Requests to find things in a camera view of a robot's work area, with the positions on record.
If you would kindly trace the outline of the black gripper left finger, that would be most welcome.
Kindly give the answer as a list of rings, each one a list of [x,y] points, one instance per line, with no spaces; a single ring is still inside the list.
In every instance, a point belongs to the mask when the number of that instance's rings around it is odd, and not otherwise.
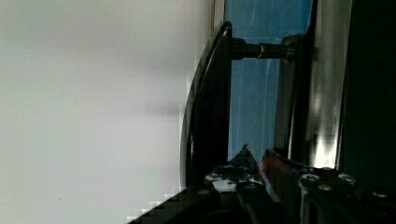
[[[218,193],[236,192],[240,183],[252,183],[263,185],[263,178],[259,165],[248,145],[244,144],[242,149],[227,164],[218,165],[213,168],[204,179],[206,186],[213,187]]]

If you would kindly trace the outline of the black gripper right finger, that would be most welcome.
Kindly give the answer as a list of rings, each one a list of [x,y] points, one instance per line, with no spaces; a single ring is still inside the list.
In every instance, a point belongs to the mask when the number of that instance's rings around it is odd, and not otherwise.
[[[298,224],[355,224],[355,179],[331,168],[315,168],[282,157],[262,156],[272,192]]]

